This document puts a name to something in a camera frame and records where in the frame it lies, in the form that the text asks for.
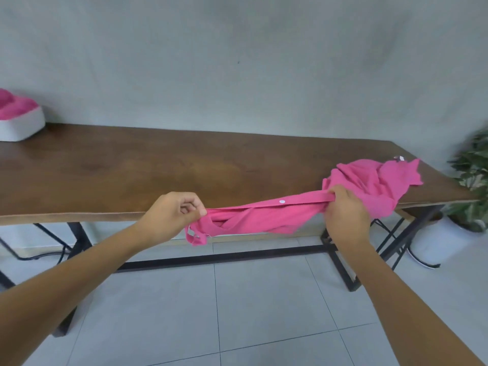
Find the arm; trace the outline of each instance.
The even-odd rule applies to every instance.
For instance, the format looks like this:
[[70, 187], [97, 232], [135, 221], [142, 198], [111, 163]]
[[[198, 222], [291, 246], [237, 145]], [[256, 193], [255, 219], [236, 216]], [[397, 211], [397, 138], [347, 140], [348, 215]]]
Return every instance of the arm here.
[[0, 364], [21, 365], [84, 297], [130, 257], [170, 240], [205, 214], [193, 193], [163, 195], [134, 225], [2, 293]]
[[399, 364], [483, 365], [376, 253], [363, 203], [341, 185], [331, 192], [327, 231], [368, 292]]

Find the person's left hand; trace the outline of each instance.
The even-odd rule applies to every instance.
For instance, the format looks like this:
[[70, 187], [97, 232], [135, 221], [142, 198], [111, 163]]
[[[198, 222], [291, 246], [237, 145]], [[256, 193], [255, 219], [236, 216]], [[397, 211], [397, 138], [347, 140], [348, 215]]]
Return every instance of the person's left hand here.
[[195, 193], [170, 192], [156, 200], [134, 225], [144, 236], [144, 249], [174, 238], [207, 211]]

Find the pink garment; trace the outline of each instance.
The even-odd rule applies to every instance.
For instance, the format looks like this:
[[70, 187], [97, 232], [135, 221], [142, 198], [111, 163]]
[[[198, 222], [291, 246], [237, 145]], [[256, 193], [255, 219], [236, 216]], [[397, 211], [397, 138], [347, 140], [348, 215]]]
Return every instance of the pink garment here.
[[335, 199], [327, 192], [342, 184], [360, 198], [372, 218], [390, 215], [410, 185], [422, 185], [417, 172], [419, 159], [412, 162], [395, 160], [379, 163], [360, 159], [338, 164], [322, 190], [238, 207], [207, 209], [207, 215], [190, 225], [194, 236], [185, 228], [186, 240], [194, 246], [207, 243], [207, 236], [273, 232], [291, 234], [314, 215], [323, 212]]
[[39, 108], [39, 104], [33, 99], [15, 96], [11, 92], [0, 88], [0, 120], [17, 118], [36, 108]]

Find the white container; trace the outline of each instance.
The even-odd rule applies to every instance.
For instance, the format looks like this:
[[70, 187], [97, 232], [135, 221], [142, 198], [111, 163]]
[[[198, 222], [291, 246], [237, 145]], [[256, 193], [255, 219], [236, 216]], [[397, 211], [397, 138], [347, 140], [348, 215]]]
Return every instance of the white container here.
[[456, 225], [447, 216], [417, 232], [409, 253], [420, 264], [439, 266], [450, 257], [483, 236], [482, 232], [471, 232]]
[[21, 141], [45, 126], [42, 108], [37, 108], [12, 119], [0, 120], [0, 141]]

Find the hand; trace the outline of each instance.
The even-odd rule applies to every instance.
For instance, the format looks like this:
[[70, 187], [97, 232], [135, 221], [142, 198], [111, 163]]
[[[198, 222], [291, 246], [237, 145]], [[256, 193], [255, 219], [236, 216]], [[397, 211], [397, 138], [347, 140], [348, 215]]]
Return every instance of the hand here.
[[363, 202], [342, 185], [335, 185], [329, 192], [336, 199], [329, 203], [324, 218], [333, 242], [339, 248], [368, 243], [371, 217]]
[[197, 194], [171, 192], [160, 196], [134, 227], [144, 236], [146, 249], [174, 238], [206, 214]]

